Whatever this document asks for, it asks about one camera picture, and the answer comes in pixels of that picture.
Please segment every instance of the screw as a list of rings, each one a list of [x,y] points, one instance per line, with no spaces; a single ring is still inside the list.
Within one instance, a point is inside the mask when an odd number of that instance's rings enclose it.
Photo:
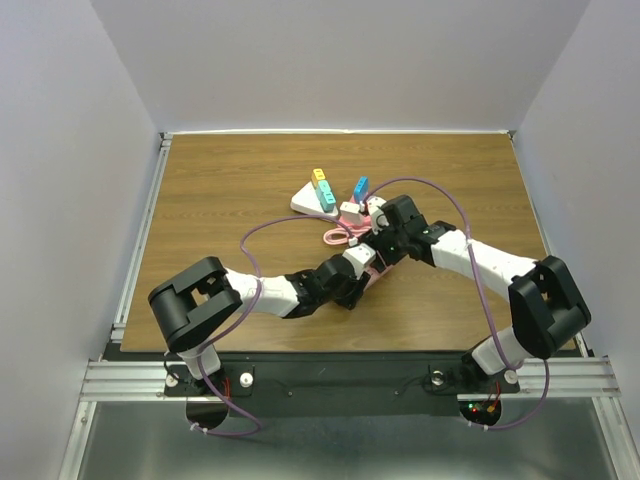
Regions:
[[[518,374],[513,370],[506,370],[504,372],[504,379],[507,383],[515,385],[516,383],[518,383]]]
[[[164,384],[169,388],[173,388],[178,385],[178,381],[171,375],[167,375],[167,378],[164,379]]]
[[[440,370],[434,370],[431,374],[431,383],[436,387],[444,384],[444,374]]]

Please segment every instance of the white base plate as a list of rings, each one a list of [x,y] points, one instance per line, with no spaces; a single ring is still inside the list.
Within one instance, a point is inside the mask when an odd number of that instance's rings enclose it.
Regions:
[[[291,210],[306,213],[307,215],[326,215],[335,219],[340,216],[338,207],[333,207],[333,210],[328,213],[322,210],[320,200],[316,196],[316,189],[313,188],[311,182],[307,183],[291,198]]]

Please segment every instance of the cable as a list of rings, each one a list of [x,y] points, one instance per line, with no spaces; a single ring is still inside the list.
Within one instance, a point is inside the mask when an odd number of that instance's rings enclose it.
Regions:
[[[547,399],[547,395],[549,393],[549,384],[551,383],[551,372],[549,371],[549,363],[546,360],[543,360],[543,362],[544,362],[544,376],[545,376],[544,390],[542,390],[542,396],[540,397],[540,400],[538,401],[537,405],[533,407],[533,409],[529,413],[527,413],[524,417],[518,420],[515,420],[511,423],[507,423],[505,425],[489,426],[489,425],[481,425],[479,423],[473,423],[471,421],[468,423],[468,425],[470,427],[475,426],[478,428],[482,428],[484,430],[493,430],[493,431],[509,430],[510,428],[519,427],[520,425],[531,420],[531,418],[537,415],[538,412],[540,412],[540,409],[542,408],[542,405],[544,404],[545,400]]]
[[[369,217],[366,217],[363,225],[354,225],[351,227],[351,232],[354,237],[364,235],[369,230],[371,230],[371,220]],[[343,228],[332,228],[324,232],[322,240],[324,240],[324,243],[327,245],[344,245],[349,242],[349,234]]]
[[[189,383],[186,380],[183,380],[182,378],[180,378],[177,373],[175,373],[169,368],[169,365],[167,365],[167,355],[169,355],[168,350],[164,352],[164,358],[162,359],[162,366],[164,367],[165,372],[167,372],[167,375],[169,375],[178,383]]]
[[[349,237],[353,237],[354,236],[354,233],[351,230],[351,228],[349,226],[347,226],[345,223],[343,223],[343,222],[341,222],[339,220],[336,220],[335,218],[331,218],[331,217],[329,217],[327,215],[316,215],[316,214],[314,214],[314,215],[291,215],[289,217],[283,217],[283,218],[277,218],[275,220],[270,220],[270,221],[262,223],[262,224],[260,224],[260,225],[258,225],[256,227],[253,227],[251,230],[249,230],[247,233],[245,233],[244,236],[242,237],[242,239],[240,240],[240,250],[242,250],[242,252],[247,256],[247,258],[251,262],[251,265],[253,265],[253,269],[254,269],[255,275],[257,277],[256,278],[256,293],[253,296],[253,298],[251,299],[251,301],[249,302],[249,305],[247,305],[247,308],[245,309],[245,311],[242,312],[240,317],[235,322],[233,322],[233,324],[231,326],[229,326],[226,330],[224,330],[223,332],[219,333],[218,335],[214,336],[212,339],[207,340],[205,343],[203,343],[200,346],[200,348],[198,350],[198,356],[197,356],[196,361],[198,363],[198,369],[200,370],[200,374],[202,375],[202,379],[204,380],[204,383],[207,385],[207,387],[209,387],[209,389],[213,392],[213,394],[222,401],[222,403],[224,403],[228,408],[230,408],[234,412],[239,413],[243,417],[251,420],[255,424],[255,427],[252,430],[246,430],[246,431],[242,431],[242,432],[217,432],[217,431],[214,431],[214,430],[208,430],[208,429],[202,428],[196,423],[192,423],[191,424],[191,428],[193,428],[195,430],[198,430],[199,432],[202,432],[205,435],[214,435],[214,436],[218,436],[218,437],[244,437],[244,436],[252,435],[252,434],[262,430],[263,424],[262,424],[262,422],[260,420],[258,420],[256,417],[251,415],[246,410],[238,407],[229,398],[226,398],[216,388],[216,386],[213,384],[213,382],[209,379],[209,377],[207,376],[207,373],[206,373],[206,371],[204,369],[204,365],[202,364],[202,352],[206,348],[208,348],[210,345],[213,345],[215,342],[217,342],[221,338],[226,337],[231,332],[233,332],[236,328],[238,328],[240,326],[240,324],[249,316],[249,313],[251,313],[251,311],[255,308],[256,304],[258,303],[258,299],[260,298],[260,294],[262,293],[262,282],[260,281],[260,277],[262,277],[262,270],[260,269],[260,266],[258,265],[258,261],[256,260],[256,258],[253,256],[253,254],[245,246],[245,243],[246,243],[247,239],[252,234],[257,232],[258,230],[262,230],[263,228],[269,227],[271,225],[275,225],[277,223],[282,223],[282,222],[288,222],[288,221],[291,221],[291,220],[300,220],[300,219],[306,219],[306,218],[314,218],[314,219],[320,219],[320,220],[326,220],[326,221],[329,221],[329,222],[333,222],[333,223],[339,225],[340,227],[342,227],[347,232]]]
[[[464,234],[465,234],[465,237],[467,237],[467,250],[469,251],[469,260],[471,261],[471,270],[473,272],[473,279],[475,280],[476,289],[478,290],[478,296],[480,297],[480,303],[482,304],[482,309],[484,310],[485,317],[487,317],[487,324],[489,325],[489,330],[491,331],[491,337],[493,338],[493,342],[496,345],[496,350],[498,351],[498,355],[500,356],[500,360],[502,360],[502,363],[504,363],[504,365],[510,370],[517,370],[519,366],[512,365],[511,362],[507,360],[507,356],[505,355],[504,350],[502,349],[502,345],[500,344],[500,339],[498,338],[498,330],[496,328],[496,322],[493,319],[493,314],[491,313],[491,309],[489,308],[489,300],[487,299],[487,295],[485,294],[484,288],[482,286],[482,276],[480,274],[480,269],[478,268],[478,262],[476,261],[475,254],[473,253],[473,244],[471,243],[471,240],[472,240],[471,223],[469,222],[469,218],[467,217],[467,214],[462,208],[462,205],[458,203],[455,197],[452,194],[450,194],[445,188],[427,179],[420,178],[420,177],[397,177],[397,178],[392,178],[391,180],[387,180],[386,182],[381,183],[376,188],[371,190],[369,193],[367,193],[367,196],[365,197],[364,201],[366,202],[370,196],[372,196],[381,188],[384,188],[387,185],[391,185],[392,183],[402,182],[402,181],[419,182],[435,188],[451,201],[453,206],[456,208],[456,210],[462,217],[462,222],[464,223]]]

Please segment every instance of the gray wall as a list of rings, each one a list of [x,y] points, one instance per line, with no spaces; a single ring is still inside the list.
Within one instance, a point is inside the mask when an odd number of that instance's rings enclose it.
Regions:
[[[157,135],[87,1],[1,2],[0,65],[0,478],[57,478]]]
[[[163,130],[517,127],[588,0],[93,0]]]
[[[640,4],[593,0],[516,135],[552,251],[593,313],[640,440]]]

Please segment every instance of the wooden table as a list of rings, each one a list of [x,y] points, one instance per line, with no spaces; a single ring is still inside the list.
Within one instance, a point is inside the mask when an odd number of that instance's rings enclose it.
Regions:
[[[322,168],[338,201],[361,175],[372,185],[400,175],[427,177],[467,210],[477,240],[516,255],[545,256],[506,135],[189,135],[174,136],[149,232],[122,349],[164,351],[147,295],[202,257],[252,272],[238,248],[249,228],[290,215],[291,196]],[[414,183],[406,193],[427,221],[461,225],[439,192]],[[315,268],[341,247],[322,242],[329,225],[306,219],[258,232],[248,242],[264,275]],[[490,294],[499,328],[508,305]],[[251,315],[220,350],[349,351],[467,349],[488,335],[473,283],[446,270],[403,260],[371,287],[356,309],[334,304],[285,320]]]

